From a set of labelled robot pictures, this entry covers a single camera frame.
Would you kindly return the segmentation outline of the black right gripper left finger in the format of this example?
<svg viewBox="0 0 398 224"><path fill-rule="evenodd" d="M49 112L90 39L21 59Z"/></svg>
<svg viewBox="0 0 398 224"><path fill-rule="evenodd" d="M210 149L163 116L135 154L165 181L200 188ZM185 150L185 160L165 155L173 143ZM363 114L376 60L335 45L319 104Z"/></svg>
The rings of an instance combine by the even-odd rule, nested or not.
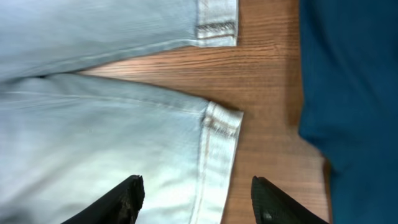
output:
<svg viewBox="0 0 398 224"><path fill-rule="evenodd" d="M135 224L144 202L141 175L131 175L62 224Z"/></svg>

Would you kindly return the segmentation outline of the light blue denim shorts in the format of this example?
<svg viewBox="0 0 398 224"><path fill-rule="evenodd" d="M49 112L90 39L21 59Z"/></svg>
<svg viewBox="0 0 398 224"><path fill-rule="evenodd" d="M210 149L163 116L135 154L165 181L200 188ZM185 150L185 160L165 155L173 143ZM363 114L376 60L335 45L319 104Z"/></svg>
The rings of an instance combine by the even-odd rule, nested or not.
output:
<svg viewBox="0 0 398 224"><path fill-rule="evenodd" d="M141 175L136 223L220 223L243 113L82 71L234 47L238 12L237 0L1 1L1 222L63 223Z"/></svg>

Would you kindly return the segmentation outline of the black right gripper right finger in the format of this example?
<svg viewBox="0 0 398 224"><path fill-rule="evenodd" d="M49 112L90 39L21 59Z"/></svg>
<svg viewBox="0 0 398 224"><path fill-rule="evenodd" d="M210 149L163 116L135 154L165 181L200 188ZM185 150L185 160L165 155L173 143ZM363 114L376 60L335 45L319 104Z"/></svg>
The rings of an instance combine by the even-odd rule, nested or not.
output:
<svg viewBox="0 0 398 224"><path fill-rule="evenodd" d="M257 224L328 224L264 177L252 178L251 200Z"/></svg>

